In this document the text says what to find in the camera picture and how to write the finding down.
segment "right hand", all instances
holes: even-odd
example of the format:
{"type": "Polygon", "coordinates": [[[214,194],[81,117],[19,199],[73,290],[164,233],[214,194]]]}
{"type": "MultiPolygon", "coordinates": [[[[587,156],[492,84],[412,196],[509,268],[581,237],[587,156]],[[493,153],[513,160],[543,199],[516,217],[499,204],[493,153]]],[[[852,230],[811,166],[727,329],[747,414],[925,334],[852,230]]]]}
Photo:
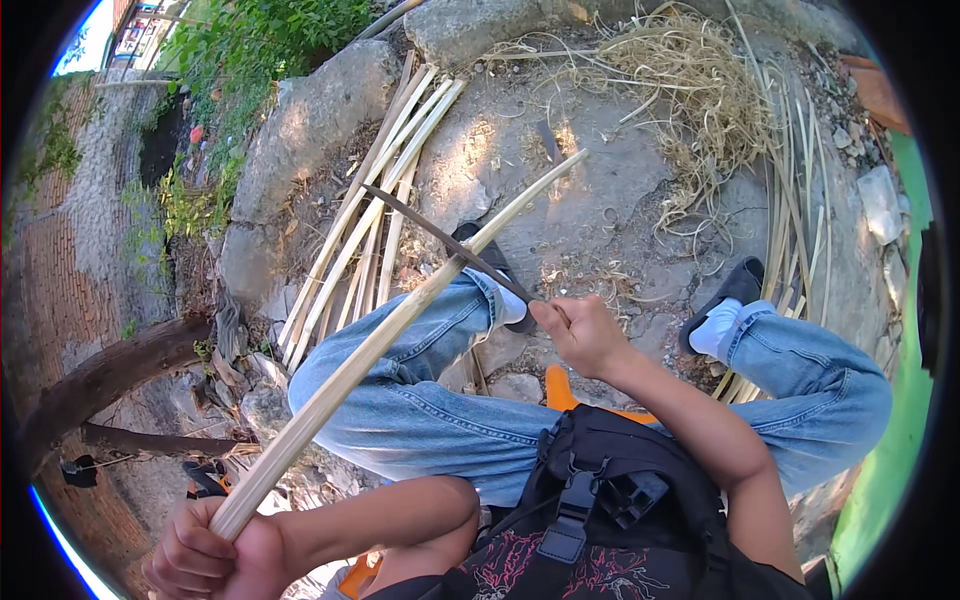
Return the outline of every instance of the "right hand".
{"type": "Polygon", "coordinates": [[[608,381],[612,372],[637,355],[599,296],[534,300],[530,314],[550,334],[560,357],[583,377],[608,381]]]}
{"type": "Polygon", "coordinates": [[[158,600],[278,598],[290,583],[283,535],[268,517],[254,516],[233,544],[207,528],[224,500],[177,505],[153,559],[143,565],[144,577],[160,592],[158,600]]]}

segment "jeans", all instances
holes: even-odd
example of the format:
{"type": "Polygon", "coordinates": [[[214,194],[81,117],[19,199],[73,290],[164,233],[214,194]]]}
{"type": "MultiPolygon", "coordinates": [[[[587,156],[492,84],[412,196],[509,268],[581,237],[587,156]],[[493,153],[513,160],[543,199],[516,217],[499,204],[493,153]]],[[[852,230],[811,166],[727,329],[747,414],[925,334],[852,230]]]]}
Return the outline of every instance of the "jeans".
{"type": "MultiPolygon", "coordinates": [[[[324,339],[290,382],[297,412],[401,301],[395,298],[324,339]]],[[[380,358],[314,441],[393,480],[457,475],[483,504],[512,507],[537,458],[537,437],[560,412],[497,397],[454,394],[436,380],[502,317],[499,289],[460,274],[380,358]]],[[[857,464],[879,441],[892,392],[881,369],[839,336],[744,306],[719,358],[771,400],[730,406],[760,435],[787,495],[857,464]]],[[[658,423],[651,425],[669,435],[658,423]]]]}

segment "sky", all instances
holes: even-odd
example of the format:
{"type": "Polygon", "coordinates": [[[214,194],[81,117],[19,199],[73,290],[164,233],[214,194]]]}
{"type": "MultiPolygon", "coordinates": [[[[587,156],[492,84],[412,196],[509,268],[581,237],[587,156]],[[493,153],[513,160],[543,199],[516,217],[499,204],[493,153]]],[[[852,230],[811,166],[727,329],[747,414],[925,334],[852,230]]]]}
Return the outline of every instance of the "sky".
{"type": "Polygon", "coordinates": [[[63,57],[57,64],[55,75],[62,75],[72,71],[92,71],[100,69],[100,60],[104,57],[104,45],[113,26],[113,0],[100,0],[100,4],[93,10],[84,24],[78,28],[89,27],[84,42],[84,53],[80,60],[74,60],[64,67],[63,57]]]}

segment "black slipper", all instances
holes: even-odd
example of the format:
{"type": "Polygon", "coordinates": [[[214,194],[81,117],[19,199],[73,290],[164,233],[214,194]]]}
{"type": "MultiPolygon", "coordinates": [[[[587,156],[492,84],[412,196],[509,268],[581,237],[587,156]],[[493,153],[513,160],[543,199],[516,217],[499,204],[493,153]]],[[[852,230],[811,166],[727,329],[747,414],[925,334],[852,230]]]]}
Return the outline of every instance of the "black slipper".
{"type": "MultiPolygon", "coordinates": [[[[475,235],[481,227],[482,225],[476,221],[466,221],[461,223],[460,226],[458,226],[453,233],[450,234],[450,237],[458,242],[463,242],[464,240],[475,235]]],[[[503,257],[503,252],[501,252],[500,247],[496,245],[496,240],[493,240],[490,242],[490,244],[487,244],[487,247],[480,251],[480,253],[477,254],[477,257],[491,267],[494,267],[503,275],[507,276],[510,281],[519,284],[519,281],[514,275],[514,270],[510,268],[509,264],[507,264],[507,259],[503,257]]],[[[528,307],[526,314],[523,315],[523,319],[517,321],[516,323],[508,323],[505,326],[514,333],[528,333],[537,326],[537,321],[534,319],[534,316],[530,314],[530,308],[528,307]]]]}
{"type": "Polygon", "coordinates": [[[756,256],[747,256],[741,260],[727,279],[713,295],[713,298],[707,301],[697,314],[686,320],[684,326],[680,328],[680,348],[687,354],[700,354],[690,345],[690,332],[704,324],[707,320],[707,313],[723,301],[724,298],[734,298],[746,306],[751,302],[760,300],[760,286],[763,284],[763,263],[756,256]]]}

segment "finger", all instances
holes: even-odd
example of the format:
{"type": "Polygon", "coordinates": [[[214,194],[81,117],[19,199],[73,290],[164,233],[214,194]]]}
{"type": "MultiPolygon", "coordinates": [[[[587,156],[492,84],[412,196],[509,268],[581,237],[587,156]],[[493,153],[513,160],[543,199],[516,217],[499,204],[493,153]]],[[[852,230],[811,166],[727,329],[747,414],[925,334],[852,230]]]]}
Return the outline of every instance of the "finger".
{"type": "Polygon", "coordinates": [[[207,502],[190,503],[187,506],[189,510],[176,511],[174,514],[174,529],[180,543],[209,557],[236,558],[233,544],[207,529],[210,519],[216,513],[216,507],[207,502]]]}
{"type": "Polygon", "coordinates": [[[209,594],[205,591],[182,588],[178,585],[179,574],[166,561],[160,548],[154,553],[153,560],[144,563],[141,570],[147,581],[159,590],[158,599],[209,597],[209,594]]]}
{"type": "Polygon", "coordinates": [[[576,298],[551,298],[549,304],[565,312],[571,321],[585,318],[589,314],[589,304],[576,298]]]}
{"type": "Polygon", "coordinates": [[[230,559],[221,559],[209,556],[204,552],[194,550],[183,543],[184,539],[193,540],[196,534],[193,530],[200,532],[210,532],[203,527],[192,527],[184,530],[187,525],[181,525],[180,531],[177,531],[177,518],[174,518],[174,528],[169,530],[163,536],[163,554],[166,560],[176,570],[186,573],[193,573],[205,577],[225,577],[233,570],[233,561],[230,559]]]}
{"type": "Polygon", "coordinates": [[[564,345],[573,341],[573,336],[558,309],[546,302],[533,300],[530,302],[530,314],[543,329],[553,338],[555,345],[564,345]]]}

